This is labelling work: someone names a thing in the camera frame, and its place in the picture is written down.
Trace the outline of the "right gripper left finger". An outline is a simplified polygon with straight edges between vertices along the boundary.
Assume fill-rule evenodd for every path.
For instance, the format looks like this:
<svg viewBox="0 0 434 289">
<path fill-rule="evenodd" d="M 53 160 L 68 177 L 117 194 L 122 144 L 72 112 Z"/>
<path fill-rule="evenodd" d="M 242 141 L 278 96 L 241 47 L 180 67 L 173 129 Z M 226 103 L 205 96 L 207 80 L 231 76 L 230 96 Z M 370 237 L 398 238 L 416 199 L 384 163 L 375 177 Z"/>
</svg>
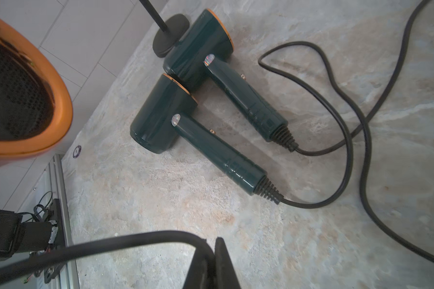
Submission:
<svg viewBox="0 0 434 289">
<path fill-rule="evenodd" d="M 215 257 L 196 249 L 183 284 L 183 289 L 214 289 Z"/>
</svg>

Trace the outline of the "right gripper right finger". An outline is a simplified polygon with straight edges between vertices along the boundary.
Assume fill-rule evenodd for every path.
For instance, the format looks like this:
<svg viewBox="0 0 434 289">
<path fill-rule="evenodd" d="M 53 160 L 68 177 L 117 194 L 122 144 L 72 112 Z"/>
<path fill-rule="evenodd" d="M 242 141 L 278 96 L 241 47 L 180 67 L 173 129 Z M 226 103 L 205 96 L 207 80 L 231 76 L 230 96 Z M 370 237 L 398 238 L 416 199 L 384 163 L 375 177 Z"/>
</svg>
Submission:
<svg viewBox="0 0 434 289">
<path fill-rule="evenodd" d="M 216 289 L 241 289 L 225 241 L 221 237 L 215 243 L 215 286 Z"/>
</svg>

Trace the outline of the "pink hair dryer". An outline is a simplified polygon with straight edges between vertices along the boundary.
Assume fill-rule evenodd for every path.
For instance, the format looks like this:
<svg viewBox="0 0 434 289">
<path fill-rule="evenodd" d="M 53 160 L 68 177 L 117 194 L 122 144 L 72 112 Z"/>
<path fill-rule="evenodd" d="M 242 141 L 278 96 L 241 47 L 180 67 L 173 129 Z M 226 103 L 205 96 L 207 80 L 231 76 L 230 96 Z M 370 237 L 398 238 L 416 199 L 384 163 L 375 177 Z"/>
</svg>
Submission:
<svg viewBox="0 0 434 289">
<path fill-rule="evenodd" d="M 54 66 L 0 19 L 0 167 L 52 150 L 72 119 L 70 94 Z"/>
</svg>

